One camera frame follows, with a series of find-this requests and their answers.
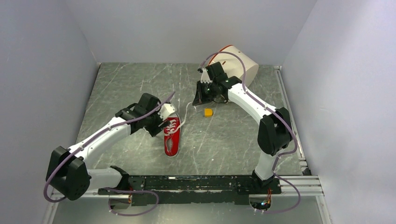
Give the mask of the red canvas sneaker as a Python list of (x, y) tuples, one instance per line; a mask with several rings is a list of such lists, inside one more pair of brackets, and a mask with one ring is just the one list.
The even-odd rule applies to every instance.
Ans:
[(179, 151), (181, 119), (179, 115), (173, 114), (167, 118), (170, 125), (164, 128), (164, 151), (169, 157), (176, 156)]

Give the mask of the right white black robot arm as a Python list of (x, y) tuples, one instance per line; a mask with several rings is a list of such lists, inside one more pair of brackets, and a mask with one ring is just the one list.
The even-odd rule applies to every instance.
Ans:
[(291, 126), (290, 113), (285, 108), (266, 104), (243, 85), (236, 76), (228, 76), (220, 62), (199, 67), (201, 80), (197, 81), (193, 106), (214, 102), (222, 97), (246, 111), (258, 124), (257, 142), (261, 150), (257, 166), (252, 172), (252, 188), (264, 193), (274, 179), (274, 163), (280, 152), (292, 141), (288, 130)]

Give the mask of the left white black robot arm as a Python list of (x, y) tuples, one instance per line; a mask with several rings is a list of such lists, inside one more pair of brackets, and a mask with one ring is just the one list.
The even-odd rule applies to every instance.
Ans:
[(167, 118), (176, 112), (170, 102), (173, 96), (171, 93), (161, 101), (144, 93), (137, 103), (116, 112), (88, 138), (68, 148), (59, 146), (53, 150), (43, 190), (45, 199), (52, 203), (58, 201), (49, 197), (49, 186), (61, 193), (63, 199), (71, 201), (94, 189), (114, 190), (117, 194), (130, 190), (130, 175), (126, 171), (117, 166), (93, 169), (93, 162), (115, 143), (140, 129), (145, 129), (152, 137), (159, 134), (169, 124)]

